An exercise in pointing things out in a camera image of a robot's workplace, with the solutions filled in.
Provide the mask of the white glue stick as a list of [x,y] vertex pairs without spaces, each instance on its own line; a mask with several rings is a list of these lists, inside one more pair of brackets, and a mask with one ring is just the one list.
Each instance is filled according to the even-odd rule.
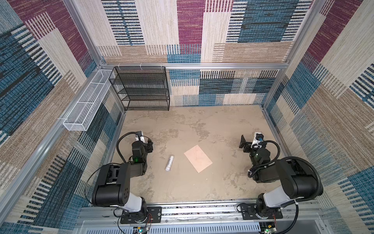
[[165,168],[166,171],[170,171],[173,160],[174,160],[174,155],[171,155],[168,159],[168,162],[167,162],[167,165],[166,165],[166,168]]

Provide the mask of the pink envelope with flap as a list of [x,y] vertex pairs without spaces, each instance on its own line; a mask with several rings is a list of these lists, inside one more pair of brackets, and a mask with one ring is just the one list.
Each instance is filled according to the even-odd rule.
[[187,150],[184,155],[193,165],[197,173],[202,172],[213,163],[199,145]]

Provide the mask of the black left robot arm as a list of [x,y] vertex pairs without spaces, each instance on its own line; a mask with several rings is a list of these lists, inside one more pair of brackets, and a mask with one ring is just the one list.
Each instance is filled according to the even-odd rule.
[[98,207],[116,207],[122,217],[133,222],[143,222],[148,217],[144,198],[130,192],[133,177],[143,176],[147,170],[147,155],[153,151],[153,142],[137,140],[131,145],[132,160],[120,165],[105,165],[99,170],[91,203]]

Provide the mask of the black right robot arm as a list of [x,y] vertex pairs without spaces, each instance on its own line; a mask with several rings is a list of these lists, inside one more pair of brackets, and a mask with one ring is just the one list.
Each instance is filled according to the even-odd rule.
[[323,185],[316,168],[299,157],[279,158],[280,147],[256,132],[251,142],[242,136],[239,147],[248,153],[252,166],[247,176],[256,183],[280,181],[276,189],[258,195],[254,204],[237,207],[244,220],[282,218],[281,209],[299,202],[314,200],[323,194]]

